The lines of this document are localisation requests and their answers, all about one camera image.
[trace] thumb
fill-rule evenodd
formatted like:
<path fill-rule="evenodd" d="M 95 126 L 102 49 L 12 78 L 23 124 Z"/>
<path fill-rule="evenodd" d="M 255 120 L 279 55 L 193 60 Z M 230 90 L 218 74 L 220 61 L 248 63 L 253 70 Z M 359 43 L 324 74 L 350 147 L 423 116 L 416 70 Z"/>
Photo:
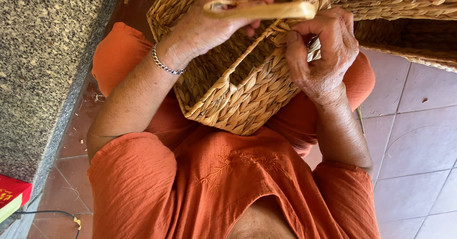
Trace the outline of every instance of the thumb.
<path fill-rule="evenodd" d="M 303 71 L 310 73 L 307 58 L 308 49 L 300 33 L 289 31 L 287 33 L 286 60 L 289 64 L 291 77 L 298 78 Z"/>

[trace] tile floor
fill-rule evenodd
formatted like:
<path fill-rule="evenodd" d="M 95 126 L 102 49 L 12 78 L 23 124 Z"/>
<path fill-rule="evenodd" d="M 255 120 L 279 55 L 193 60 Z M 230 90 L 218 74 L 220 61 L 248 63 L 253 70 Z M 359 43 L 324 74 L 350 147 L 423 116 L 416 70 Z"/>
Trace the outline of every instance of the tile floor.
<path fill-rule="evenodd" d="M 126 21 L 151 38 L 144 19 L 154 0 L 118 1 L 107 31 Z M 363 124 L 375 166 L 375 208 L 382 239 L 457 238 L 457 73 L 362 50 L 376 85 L 362 104 Z M 63 210 L 91 238 L 93 202 L 86 171 L 85 135 L 103 98 L 89 74 L 75 105 L 38 210 Z M 305 161 L 320 161 L 314 146 Z M 36 215 L 28 239 L 74 238 L 76 224 L 59 214 Z"/>

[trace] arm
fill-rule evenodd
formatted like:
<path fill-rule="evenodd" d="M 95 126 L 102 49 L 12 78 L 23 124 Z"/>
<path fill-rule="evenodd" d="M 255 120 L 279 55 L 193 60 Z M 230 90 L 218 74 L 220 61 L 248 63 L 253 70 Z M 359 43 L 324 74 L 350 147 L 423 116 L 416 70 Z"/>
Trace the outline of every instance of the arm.
<path fill-rule="evenodd" d="M 352 14 L 340 8 L 324 10 L 293 29 L 288 33 L 286 52 L 290 77 L 316 105 L 316 133 L 323 160 L 358 166 L 371 173 L 373 162 L 367 142 L 351 113 L 342 82 L 358 54 Z M 321 59 L 309 63 L 302 38 L 308 34 L 318 35 L 321 43 Z"/>
<path fill-rule="evenodd" d="M 173 31 L 157 45 L 157 58 L 163 65 L 184 69 L 193 58 L 225 42 L 245 26 L 254 35 L 259 20 L 215 20 L 205 17 L 203 5 L 212 0 L 197 0 Z M 272 3 L 273 0 L 261 0 Z M 260 3 L 249 3 L 237 8 Z M 179 75 L 161 70 L 149 53 L 106 99 L 87 133 L 89 160 L 107 143 L 149 125 Z"/>
<path fill-rule="evenodd" d="M 331 104 L 316 104 L 316 133 L 323 160 L 337 161 L 373 173 L 373 161 L 362 130 L 352 115 L 344 84 Z"/>

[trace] black cable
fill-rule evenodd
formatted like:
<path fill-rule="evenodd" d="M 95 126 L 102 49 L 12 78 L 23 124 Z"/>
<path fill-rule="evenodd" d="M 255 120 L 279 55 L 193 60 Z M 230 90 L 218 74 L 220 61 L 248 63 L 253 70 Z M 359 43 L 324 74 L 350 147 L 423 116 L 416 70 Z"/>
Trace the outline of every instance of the black cable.
<path fill-rule="evenodd" d="M 68 212 L 63 212 L 63 211 L 14 212 L 13 214 L 36 214 L 36 213 L 62 213 L 62 214 L 65 214 L 65 215 L 67 215 L 67 216 L 72 217 L 73 219 L 77 219 L 77 218 L 76 218 L 75 216 L 73 216 L 72 214 L 70 214 L 70 213 L 68 213 Z M 75 239 L 78 239 L 80 227 L 81 227 L 81 225 L 79 225 L 79 227 L 78 227 L 78 232 L 76 233 L 76 238 L 75 238 Z"/>

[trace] sleeve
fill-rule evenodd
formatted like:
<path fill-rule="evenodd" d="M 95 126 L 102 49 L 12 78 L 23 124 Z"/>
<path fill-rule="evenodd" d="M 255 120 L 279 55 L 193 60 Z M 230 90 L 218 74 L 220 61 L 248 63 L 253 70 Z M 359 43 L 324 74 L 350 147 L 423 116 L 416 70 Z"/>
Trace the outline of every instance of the sleeve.
<path fill-rule="evenodd" d="M 313 178 L 335 222 L 350 239 L 380 239 L 374 210 L 373 182 L 363 169 L 324 161 Z"/>
<path fill-rule="evenodd" d="M 176 171 L 174 154 L 151 133 L 130 133 L 106 144 L 87 171 L 93 238 L 164 238 Z"/>

